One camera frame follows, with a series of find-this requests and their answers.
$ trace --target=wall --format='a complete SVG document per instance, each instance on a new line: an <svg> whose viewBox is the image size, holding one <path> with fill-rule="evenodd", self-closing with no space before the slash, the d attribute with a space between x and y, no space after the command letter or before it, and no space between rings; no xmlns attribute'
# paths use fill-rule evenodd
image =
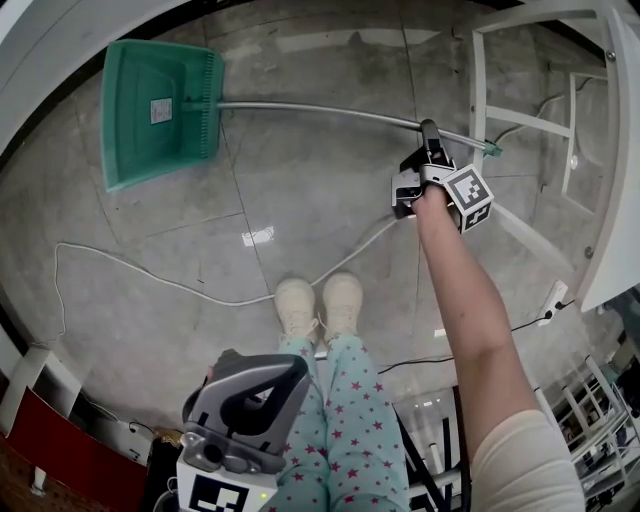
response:
<svg viewBox="0 0 640 512"><path fill-rule="evenodd" d="M0 153L29 115L71 73L109 42L185 1L7 2L2 14L16 2L24 12L4 39L0 23ZM6 25L2 14L0 19Z"/></svg>

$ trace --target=power strip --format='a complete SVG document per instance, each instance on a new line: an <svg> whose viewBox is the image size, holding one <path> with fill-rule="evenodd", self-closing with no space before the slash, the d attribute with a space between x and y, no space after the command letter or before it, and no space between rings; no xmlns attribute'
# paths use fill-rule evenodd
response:
<svg viewBox="0 0 640 512"><path fill-rule="evenodd" d="M549 322L551 322L551 319L556 315L556 313L560 311L556 307L556 304L562 304L562 299L564 299L564 296L567 294L568 289L569 287L562 281L558 280L553 283L551 291L549 292L549 296L544 302L544 306L542 306L540 314L538 315L538 318L541 319L538 321L538 326L547 325Z"/></svg>

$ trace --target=label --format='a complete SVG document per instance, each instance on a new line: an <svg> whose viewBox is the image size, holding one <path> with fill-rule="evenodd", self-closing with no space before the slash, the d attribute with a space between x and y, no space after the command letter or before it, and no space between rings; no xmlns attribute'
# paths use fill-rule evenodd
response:
<svg viewBox="0 0 640 512"><path fill-rule="evenodd" d="M151 100L151 124L164 123L173 119L173 100L163 98Z"/></svg>

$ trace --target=power cord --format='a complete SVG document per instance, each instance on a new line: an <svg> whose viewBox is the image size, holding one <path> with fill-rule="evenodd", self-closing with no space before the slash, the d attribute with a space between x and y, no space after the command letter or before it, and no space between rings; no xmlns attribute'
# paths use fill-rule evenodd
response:
<svg viewBox="0 0 640 512"><path fill-rule="evenodd" d="M111 421L115 421L117 423L122 423L122 420L113 412L111 412L109 409L105 409L104 407L102 407L101 405L95 403L93 400L91 400L83 391L80 392L80 394L82 395L82 397L89 403L89 405L93 406L99 413L101 413L103 416L106 416L109 420Z"/></svg>
<svg viewBox="0 0 640 512"><path fill-rule="evenodd" d="M135 433L136 429L133 428L131 425L138 425L139 427L146 428L149 432L151 432L151 435L155 435L155 430L153 430L151 427L148 427L144 423L140 423L139 421L130 421L129 422L129 431Z"/></svg>
<svg viewBox="0 0 640 512"><path fill-rule="evenodd" d="M336 263L333 267L331 267L329 270L327 270L324 274L322 274L320 277L318 277L315 281L313 281L311 283L311 286L316 286L317 284L321 283L325 278L327 278L329 275L331 275L333 272L335 272L337 269L339 269L340 267L346 265L347 263L349 263L353 258L355 258L356 256L358 256L358 254L360 254L362 251L364 251L367 247L369 247L377 238L379 238L383 233L385 233L386 231L388 231L389 229L391 229L393 226L395 226L398 223L398 219L393 219L391 222L385 224L382 228L380 228L378 231L376 231L373 236L371 236L365 243L363 243L360 247L358 247L355 251L353 251L351 254L349 254L346 258L342 259L341 261L339 261L338 263ZM45 342L45 343L40 343L40 342L33 342L31 345L32 346L36 346L36 347L49 347L51 344L57 342L62 336L64 336L67 333L67 321L66 321L66 314L65 314L65 305L64 305L64 300L62 299L62 294L60 293L60 289L58 288L58 252L60 250L61 247L67 247L69 249L79 249L82 251L87 251L87 252L91 252L93 254L98 254L100 256L103 256L111 261L115 261L116 263L120 263L122 265L124 265L125 267L131 269L131 270L135 270L136 272L139 272L147 277L150 277L151 279L153 279L154 281L157 281L159 283L162 284L166 284L169 286L172 286L174 288L177 288L179 290L183 290L185 292L191 293L193 295L195 295L196 297L200 297L201 299L204 299L206 301L209 302L213 302L214 304L219 304L221 306L228 306L228 307L241 307L241 306L248 306L250 304L257 304L259 302L264 302L266 300L271 300L273 299L274 295L265 295L263 297L257 297L255 299L250 299L250 300L245 300L245 301L241 301L241 302L228 302L228 301L224 301L224 300L220 300L220 299L216 299L214 297L211 297L205 293L199 292L198 290L195 290L189 286L186 286L184 284L181 283L177 283L175 281L171 281L169 279L164 279L162 277L159 277L151 272L149 272L147 269L141 267L140 265L136 264L136 263L131 263L129 261L126 261L124 258L120 257L120 256L115 256L107 251L103 251L102 249L97 249L95 247L91 247L89 245L83 245L83 244L76 244L76 243L71 243L71 242L58 242L55 246L54 249L54 275L53 275L53 284L55 286L55 290L56 290L56 294L58 295L58 300L60 301L60 310L62 312L62 330L58 333L58 335L55 337L55 339Z"/></svg>
<svg viewBox="0 0 640 512"><path fill-rule="evenodd" d="M566 304L563 304L562 302L558 301L555 304L555 308L557 311L562 311L564 308L566 308L567 306L570 306L571 304L573 304L575 302L575 299L567 302ZM547 311L543 317L541 318L536 318L535 320L532 320L531 322L527 322L526 324L523 325L519 325L518 327L514 327L513 329L511 329L511 332L515 332L515 331L519 331L520 329L524 329L525 327L530 327L533 324L539 322L540 320L551 320L551 318L553 318L553 312L552 311ZM382 375L383 373L387 373L391 370L393 370L394 368L398 368L399 366L406 366L406 365L414 365L414 364L438 364L438 363L446 363L447 361L453 361L453 357L444 357L444 358L440 358L440 359L436 359L436 358L422 358L422 359L409 359L407 361L401 361L399 363L395 363L392 364L391 366L388 366L387 368L385 368L384 370L381 370L378 372L378 375Z"/></svg>

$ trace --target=concrete floor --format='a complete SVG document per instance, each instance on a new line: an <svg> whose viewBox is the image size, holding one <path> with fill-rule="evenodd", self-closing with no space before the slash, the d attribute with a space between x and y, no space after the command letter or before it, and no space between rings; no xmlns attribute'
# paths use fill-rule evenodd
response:
<svg viewBox="0 0 640 512"><path fill-rule="evenodd" d="M450 28L487 11L463 0L256 0L159 39L220 52L226 99L431 117L467 133L467 46ZM561 87L562 78L547 71L549 59L597 62L540 27L488 36L490 103L535 114ZM225 112L215 161L107 194L100 84L98 75L60 104L0 175L5 306L40 342L61 327L56 242L113 251L220 299L248 300L273 292L287 276L313 280L373 233L390 213L391 176L417 146L413 133L339 117ZM558 102L548 115L561 112ZM490 123L488 137L508 127ZM578 257L584 226L539 193L557 180L562 143L525 130L503 147L503 157L485 165L497 200ZM466 148L450 148L459 165L468 161ZM577 199L592 201L600 174L578 169ZM494 222L465 238L500 289L512 325L536 318L554 276ZM360 331L377 363L450 353L446 338L436 337L442 322L413 221L347 268L364 285ZM95 401L125 418L179 425L184 399L222 350L277 347L270 302L206 303L69 249L61 250L59 282L68 332L54 350ZM544 328L518 331L516 341L530 373L548 385L567 378L586 354L602 357L611 322L569 307ZM422 397L454 384L455 371L452 363L405 366L384 382L409 415Z"/></svg>

